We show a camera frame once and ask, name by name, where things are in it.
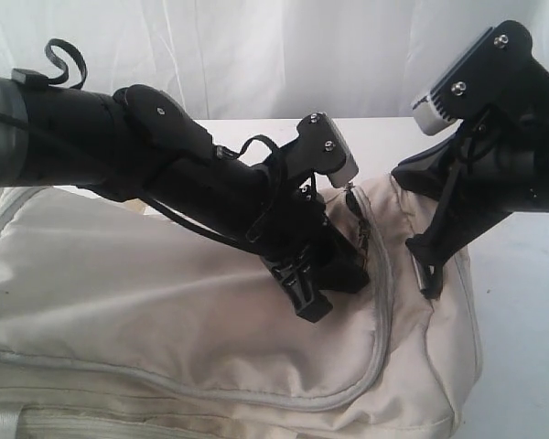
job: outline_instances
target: bolt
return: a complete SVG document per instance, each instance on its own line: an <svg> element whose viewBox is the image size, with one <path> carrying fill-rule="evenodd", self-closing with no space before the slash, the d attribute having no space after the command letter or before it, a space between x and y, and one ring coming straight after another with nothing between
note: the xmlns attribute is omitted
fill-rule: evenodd
<svg viewBox="0 0 549 439"><path fill-rule="evenodd" d="M456 96L461 96L462 94L464 94L467 87L468 86L466 85L466 82L459 81L451 86L451 92L454 93Z"/></svg>
<svg viewBox="0 0 549 439"><path fill-rule="evenodd" d="M507 44L509 44L509 38L504 34L494 38L494 46L497 48L506 48Z"/></svg>

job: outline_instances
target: white fabric backdrop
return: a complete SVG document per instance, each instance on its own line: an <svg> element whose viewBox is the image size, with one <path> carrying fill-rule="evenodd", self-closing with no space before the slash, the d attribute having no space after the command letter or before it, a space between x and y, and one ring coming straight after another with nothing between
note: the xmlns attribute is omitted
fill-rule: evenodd
<svg viewBox="0 0 549 439"><path fill-rule="evenodd" d="M0 0L0 76L57 73L80 48L86 90L168 91L195 118L408 115L486 26L516 19L549 69L549 0Z"/></svg>

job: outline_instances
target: beige bag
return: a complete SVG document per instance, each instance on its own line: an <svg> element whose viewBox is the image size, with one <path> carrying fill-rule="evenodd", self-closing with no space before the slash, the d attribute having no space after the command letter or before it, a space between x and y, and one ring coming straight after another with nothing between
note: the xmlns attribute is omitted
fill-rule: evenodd
<svg viewBox="0 0 549 439"><path fill-rule="evenodd" d="M354 188L371 283L296 317L259 259L55 188L0 190L0 439L442 438L480 374L468 256L419 293L435 203ZM325 194L352 241L345 192Z"/></svg>

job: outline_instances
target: white background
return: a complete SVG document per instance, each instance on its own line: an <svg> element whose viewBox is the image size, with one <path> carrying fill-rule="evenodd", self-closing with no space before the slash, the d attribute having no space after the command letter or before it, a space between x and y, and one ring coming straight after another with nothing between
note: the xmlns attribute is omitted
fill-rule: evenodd
<svg viewBox="0 0 549 439"><path fill-rule="evenodd" d="M42 50L61 37L88 62L86 90L146 83L200 119L404 116L485 26L507 18L532 31L549 69L549 0L0 0L0 76L57 74ZM413 125L351 123L360 178L434 142ZM232 147L294 132L289 121L208 126ZM485 366L457 438L549 438L549 215L513 215L470 252Z"/></svg>

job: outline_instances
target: white table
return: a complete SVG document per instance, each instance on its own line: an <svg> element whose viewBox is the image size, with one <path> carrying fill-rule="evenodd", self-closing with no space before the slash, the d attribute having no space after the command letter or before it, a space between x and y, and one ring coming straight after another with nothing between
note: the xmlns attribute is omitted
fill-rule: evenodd
<svg viewBox="0 0 549 439"><path fill-rule="evenodd" d="M218 144L239 149L254 134L280 145L296 137L295 120L203 121ZM448 134L424 136L412 119L339 119L360 174L389 172ZM244 161L265 156L257 143ZM325 178L320 185L328 185ZM470 245L484 347L482 378L457 439L549 438L549 215L515 214Z"/></svg>

